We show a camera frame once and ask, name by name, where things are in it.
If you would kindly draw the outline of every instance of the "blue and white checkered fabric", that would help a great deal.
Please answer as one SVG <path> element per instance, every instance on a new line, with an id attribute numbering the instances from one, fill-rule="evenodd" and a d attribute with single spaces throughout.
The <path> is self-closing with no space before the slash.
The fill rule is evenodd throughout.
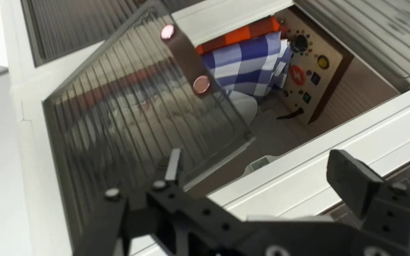
<path id="1" fill-rule="evenodd" d="M 279 84 L 290 59 L 289 44 L 280 32 L 266 34 L 202 55 L 218 84 L 225 89 L 265 96 Z"/>

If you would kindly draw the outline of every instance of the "screw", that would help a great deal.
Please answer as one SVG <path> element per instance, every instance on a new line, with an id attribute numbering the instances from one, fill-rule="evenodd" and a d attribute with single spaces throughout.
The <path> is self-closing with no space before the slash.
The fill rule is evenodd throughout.
<path id="1" fill-rule="evenodd" d="M 154 183 L 152 183 L 152 187 L 155 189 L 155 190 L 162 190 L 162 189 L 165 189 L 167 187 L 167 182 L 165 180 L 155 180 Z"/>
<path id="2" fill-rule="evenodd" d="M 393 192 L 397 192 L 397 193 L 407 192 L 407 186 L 404 183 L 400 183 L 400 182 L 392 183 L 390 187 L 392 187 Z"/>
<path id="3" fill-rule="evenodd" d="M 110 187 L 105 190 L 105 197 L 107 199 L 118 199 L 120 197 L 120 189 L 118 187 Z"/>
<path id="4" fill-rule="evenodd" d="M 290 256 L 290 253 L 282 246 L 272 244 L 265 250 L 265 256 Z"/>
<path id="5" fill-rule="evenodd" d="M 161 29 L 161 38 L 164 41 L 168 41 L 174 37 L 175 34 L 175 25 L 174 24 L 167 24 L 162 29 Z"/>
<path id="6" fill-rule="evenodd" d="M 201 95 L 209 89 L 209 78 L 206 75 L 198 76 L 192 84 L 194 91 Z"/>
<path id="7" fill-rule="evenodd" d="M 386 250 L 376 247 L 376 246 L 367 246 L 363 254 L 364 256 L 390 256 Z"/>

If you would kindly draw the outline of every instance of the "knob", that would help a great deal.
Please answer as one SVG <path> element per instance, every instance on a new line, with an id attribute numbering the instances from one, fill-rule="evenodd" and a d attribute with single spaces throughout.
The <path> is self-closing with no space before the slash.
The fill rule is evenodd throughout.
<path id="1" fill-rule="evenodd" d="M 293 37 L 290 47 L 295 52 L 303 52 L 308 49 L 308 38 L 302 34 Z"/>

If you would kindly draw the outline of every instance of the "control panel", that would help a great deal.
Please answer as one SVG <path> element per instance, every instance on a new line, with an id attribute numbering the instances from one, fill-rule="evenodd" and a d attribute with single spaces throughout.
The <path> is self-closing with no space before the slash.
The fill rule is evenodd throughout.
<path id="1" fill-rule="evenodd" d="M 276 17 L 288 27 L 293 57 L 288 69 L 283 101 L 296 118 L 310 123 L 319 118 L 339 84 L 352 55 L 296 8 Z"/>

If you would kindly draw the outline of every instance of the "white frame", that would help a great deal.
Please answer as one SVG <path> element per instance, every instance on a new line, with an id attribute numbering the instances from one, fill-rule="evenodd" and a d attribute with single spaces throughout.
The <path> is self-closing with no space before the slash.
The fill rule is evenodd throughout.
<path id="1" fill-rule="evenodd" d="M 100 44 L 34 68 L 20 1 L 0 0 L 24 167 L 33 254 L 71 254 L 40 102 Z M 174 14 L 195 44 L 289 7 L 292 0 L 206 0 Z M 342 148 L 386 175 L 410 160 L 410 91 L 209 194 L 238 217 L 315 214 L 339 202 L 325 179 Z M 158 254 L 155 247 L 138 254 Z"/>

